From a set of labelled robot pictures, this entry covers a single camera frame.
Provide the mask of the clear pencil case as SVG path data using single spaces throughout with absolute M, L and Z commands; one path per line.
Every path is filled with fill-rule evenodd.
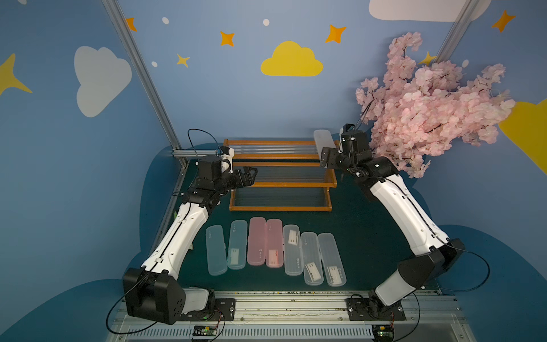
M 298 225 L 283 227 L 284 270 L 289 276 L 299 276 L 303 273 L 300 235 Z
M 301 234 L 303 276 L 307 285 L 318 286 L 324 281 L 318 235 L 314 232 Z
M 340 258 L 336 239 L 331 233 L 318 236 L 323 269 L 329 286 L 340 287 L 346 284 L 346 273 Z
M 316 144 L 318 157 L 321 158 L 323 148 L 335 148 L 336 144 L 332 137 L 332 134 L 328 130 L 315 130 L 313 132 L 313 139 Z

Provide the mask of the pink pencil case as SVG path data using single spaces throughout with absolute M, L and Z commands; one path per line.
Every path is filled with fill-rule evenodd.
M 266 261 L 266 220 L 253 217 L 249 221 L 247 262 L 251 266 L 261 266 Z
M 266 265 L 270 268 L 283 266 L 283 223 L 280 219 L 266 221 Z

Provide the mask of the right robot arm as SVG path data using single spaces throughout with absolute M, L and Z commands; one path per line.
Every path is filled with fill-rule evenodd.
M 321 166 L 353 176 L 368 198 L 379 200 L 414 254 L 401 261 L 397 269 L 369 293 L 370 306 L 381 312 L 447 272 L 464 253 L 465 246 L 460 239 L 450 239 L 430 219 L 388 158 L 373 156 L 365 132 L 348 125 L 339 138 L 339 142 L 335 142 L 329 131 L 314 131 Z

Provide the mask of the orange three-tier shelf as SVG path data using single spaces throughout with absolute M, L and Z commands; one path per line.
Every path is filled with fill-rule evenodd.
M 236 167 L 256 168 L 254 185 L 234 190 L 232 212 L 330 212 L 338 181 L 319 164 L 313 141 L 224 141 Z

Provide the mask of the right blue pencil case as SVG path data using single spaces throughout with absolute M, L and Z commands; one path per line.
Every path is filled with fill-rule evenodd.
M 229 246 L 227 266 L 232 270 L 240 270 L 246 265 L 248 238 L 248 223 L 245 220 L 235 220 L 229 230 Z

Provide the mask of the blue pencil case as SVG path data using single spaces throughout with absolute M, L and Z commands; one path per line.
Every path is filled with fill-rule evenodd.
M 207 268 L 212 276 L 219 276 L 227 271 L 226 245 L 221 225 L 206 229 Z
M 229 230 L 229 246 L 227 266 L 232 270 L 240 270 L 246 265 L 248 238 L 248 223 L 245 220 L 235 220 Z

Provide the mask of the pink cherry blossom tree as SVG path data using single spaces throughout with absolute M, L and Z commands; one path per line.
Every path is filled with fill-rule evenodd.
M 389 45 L 383 80 L 366 78 L 356 89 L 363 123 L 373 123 L 370 146 L 399 171 L 421 178 L 430 163 L 425 157 L 444 154 L 459 138 L 470 145 L 497 142 L 497 124 L 516 105 L 508 92 L 492 95 L 506 69 L 487 66 L 461 85 L 463 69 L 450 61 L 418 67 L 407 50 L 418 51 L 418 32 L 394 38 Z

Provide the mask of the left circuit board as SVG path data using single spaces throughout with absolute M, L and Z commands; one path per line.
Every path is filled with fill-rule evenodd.
M 209 338 L 217 336 L 218 328 L 216 326 L 194 326 L 192 329 L 192 338 Z

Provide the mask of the circuit board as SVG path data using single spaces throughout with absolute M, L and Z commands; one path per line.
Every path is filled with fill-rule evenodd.
M 375 342 L 393 342 L 394 329 L 392 326 L 372 326 L 373 340 Z
M 209 338 L 217 336 L 218 328 L 216 326 L 194 326 L 192 329 L 192 338 Z

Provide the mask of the right circuit board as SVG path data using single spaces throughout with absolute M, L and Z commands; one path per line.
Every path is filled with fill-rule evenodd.
M 394 329 L 392 326 L 372 326 L 373 340 L 375 342 L 393 342 Z

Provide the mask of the aluminium back rail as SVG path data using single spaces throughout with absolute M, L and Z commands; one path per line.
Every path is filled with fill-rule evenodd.
M 218 150 L 173 150 L 172 155 L 177 159 L 200 159 L 207 156 L 221 157 Z

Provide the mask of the aluminium rail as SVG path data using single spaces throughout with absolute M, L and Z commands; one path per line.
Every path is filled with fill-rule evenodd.
M 172 155 L 177 159 L 200 159 L 207 156 L 221 157 L 218 150 L 173 150 Z
M 454 296 L 418 292 L 403 299 L 405 321 L 351 321 L 346 299 L 364 292 L 217 292 L 236 299 L 233 321 L 151 325 L 118 307 L 107 341 L 374 341 L 372 326 L 392 326 L 393 341 L 475 341 Z M 217 336 L 192 338 L 194 326 L 216 326 Z

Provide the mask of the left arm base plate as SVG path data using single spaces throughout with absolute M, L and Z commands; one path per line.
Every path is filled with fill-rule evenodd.
M 236 299 L 221 298 L 209 301 L 205 309 L 182 314 L 178 321 L 221 321 L 234 320 Z

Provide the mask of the aluminium front rail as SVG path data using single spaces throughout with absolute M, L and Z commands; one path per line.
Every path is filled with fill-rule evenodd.
M 475 341 L 454 296 L 418 292 L 403 299 L 405 321 L 351 321 L 346 299 L 364 292 L 217 292 L 236 299 L 233 321 L 151 325 L 118 307 L 107 341 L 374 341 L 372 326 L 392 326 L 393 341 Z M 217 336 L 192 338 L 194 326 L 216 326 Z

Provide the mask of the aluminium frame post left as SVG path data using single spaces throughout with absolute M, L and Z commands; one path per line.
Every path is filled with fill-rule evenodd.
M 179 138 L 173 128 L 172 122 L 168 116 L 167 111 L 160 99 L 158 90 L 156 89 L 149 71 L 145 65 L 145 61 L 141 56 L 141 53 L 138 49 L 138 46 L 135 42 L 135 39 L 132 36 L 132 32 L 129 29 L 127 21 L 123 15 L 123 10 L 118 4 L 118 1 L 115 0 L 102 0 L 102 3 L 107 11 L 108 16 L 112 24 L 115 27 L 115 30 L 118 33 L 118 36 L 128 53 L 130 61 L 135 68 L 136 73 L 138 74 L 139 80 L 145 89 L 145 92 L 148 96 L 148 99 L 152 105 L 152 108 L 155 111 L 156 116 L 164 130 L 164 133 L 171 145 L 172 154 L 182 150 Z

